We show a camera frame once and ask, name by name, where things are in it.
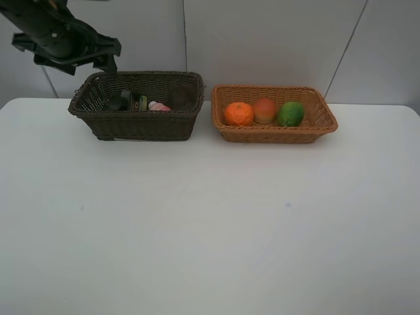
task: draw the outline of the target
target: wicker basket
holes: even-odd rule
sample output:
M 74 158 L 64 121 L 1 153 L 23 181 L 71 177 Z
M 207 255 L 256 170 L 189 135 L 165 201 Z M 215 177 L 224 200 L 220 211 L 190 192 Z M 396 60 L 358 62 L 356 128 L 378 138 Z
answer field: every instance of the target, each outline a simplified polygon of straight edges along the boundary
M 174 102 L 185 105 L 183 111 L 170 112 L 107 110 L 109 99 L 118 89 L 136 91 L 169 107 Z M 82 119 L 99 140 L 188 140 L 203 104 L 203 90 L 203 80 L 196 73 L 96 73 L 76 92 L 68 110 Z
M 285 102 L 297 101 L 305 116 L 299 127 L 279 127 L 254 123 L 250 127 L 224 124 L 224 109 L 233 102 L 254 104 L 260 98 L 271 99 L 280 109 Z M 218 85 L 213 89 L 213 124 L 222 137 L 232 142 L 312 143 L 320 136 L 337 130 L 338 124 L 322 95 L 310 87 L 267 87 L 254 85 Z

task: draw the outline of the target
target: pink object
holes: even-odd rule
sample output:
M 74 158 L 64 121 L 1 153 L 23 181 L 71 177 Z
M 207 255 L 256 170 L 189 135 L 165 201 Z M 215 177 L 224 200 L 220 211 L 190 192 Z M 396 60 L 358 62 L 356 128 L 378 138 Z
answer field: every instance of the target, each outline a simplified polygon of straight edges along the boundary
M 162 103 L 150 102 L 149 110 L 160 110 L 162 112 L 168 112 L 172 109 L 170 109 L 168 106 L 163 105 Z

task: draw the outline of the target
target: dark brown wicker basket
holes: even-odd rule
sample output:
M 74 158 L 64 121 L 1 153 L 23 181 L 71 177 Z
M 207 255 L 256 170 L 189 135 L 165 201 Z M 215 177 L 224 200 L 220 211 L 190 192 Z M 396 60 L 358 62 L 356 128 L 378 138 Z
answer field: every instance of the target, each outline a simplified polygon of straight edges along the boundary
M 118 89 L 146 95 L 149 101 L 183 102 L 182 111 L 132 112 L 107 110 Z M 82 119 L 99 140 L 183 141 L 191 136 L 203 104 L 204 86 L 199 74 L 190 72 L 96 73 L 87 78 L 68 108 Z

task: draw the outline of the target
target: light brown wicker basket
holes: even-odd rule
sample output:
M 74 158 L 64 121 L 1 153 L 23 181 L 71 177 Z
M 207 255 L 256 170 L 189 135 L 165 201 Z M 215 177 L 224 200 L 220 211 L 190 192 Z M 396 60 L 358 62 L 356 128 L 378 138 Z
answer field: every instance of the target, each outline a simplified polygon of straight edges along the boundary
M 231 127 L 224 123 L 224 110 L 230 103 L 253 105 L 260 98 L 269 98 L 280 109 L 286 102 L 301 102 L 305 115 L 299 127 L 280 127 L 255 123 L 250 127 Z M 333 133 L 337 120 L 322 95 L 311 87 L 268 87 L 255 85 L 218 85 L 211 102 L 213 124 L 222 137 L 232 142 L 312 143 L 320 136 Z

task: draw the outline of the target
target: panel seam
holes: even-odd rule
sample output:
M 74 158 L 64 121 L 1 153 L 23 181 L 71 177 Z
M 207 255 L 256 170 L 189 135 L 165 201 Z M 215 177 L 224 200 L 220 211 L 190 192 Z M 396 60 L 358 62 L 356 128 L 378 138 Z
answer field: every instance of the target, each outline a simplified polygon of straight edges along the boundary
M 182 0 L 182 13 L 184 18 L 184 45 L 185 45 L 185 70 L 188 72 L 188 54 L 186 52 L 186 21 L 185 21 L 185 0 Z
M 43 71 L 43 73 L 44 73 L 45 77 L 47 78 L 48 84 L 50 85 L 51 90 L 52 90 L 52 93 L 54 93 L 55 98 L 60 98 L 60 97 L 58 96 L 57 91 L 55 90 L 55 87 L 54 87 L 54 85 L 53 85 L 53 82 L 52 82 L 52 81 L 51 81 L 51 79 L 50 79 L 50 76 L 49 76 L 49 75 L 48 75 L 48 73 L 47 73 L 47 70 L 45 69 L 45 67 L 44 67 L 44 66 L 41 66 L 41 69 L 42 69 L 42 71 Z
M 341 58 L 340 58 L 339 64 L 337 65 L 337 67 L 336 67 L 336 69 L 335 69 L 335 71 L 334 71 L 333 77 L 331 78 L 331 81 L 329 82 L 329 85 L 328 85 L 327 91 L 325 92 L 324 98 L 326 98 L 326 97 L 327 97 L 327 95 L 328 95 L 328 92 L 329 92 L 329 90 L 330 90 L 330 88 L 331 88 L 331 86 L 332 86 L 332 84 L 333 84 L 333 82 L 334 82 L 335 76 L 337 75 L 337 72 L 339 71 L 339 68 L 340 68 L 340 66 L 341 66 L 341 62 L 343 61 L 344 56 L 345 56 L 345 54 L 346 54 L 346 52 L 347 52 L 348 48 L 350 47 L 350 43 L 351 43 L 351 42 L 352 42 L 352 40 L 353 40 L 353 36 L 354 36 L 354 34 L 356 33 L 356 29 L 357 29 L 357 27 L 358 27 L 358 25 L 359 25 L 359 22 L 360 22 L 360 19 L 362 18 L 363 13 L 365 12 L 365 9 L 366 9 L 366 7 L 367 7 L 368 3 L 369 3 L 369 0 L 366 0 L 365 5 L 363 6 L 363 9 L 362 9 L 362 11 L 361 11 L 361 12 L 360 12 L 360 14 L 359 14 L 359 18 L 357 19 L 356 25 L 355 25 L 355 26 L 354 26 L 354 28 L 353 28 L 352 35 L 351 35 L 351 36 L 350 36 L 350 38 L 348 39 L 348 42 L 347 42 L 346 48 L 344 49 L 343 54 L 341 55 Z

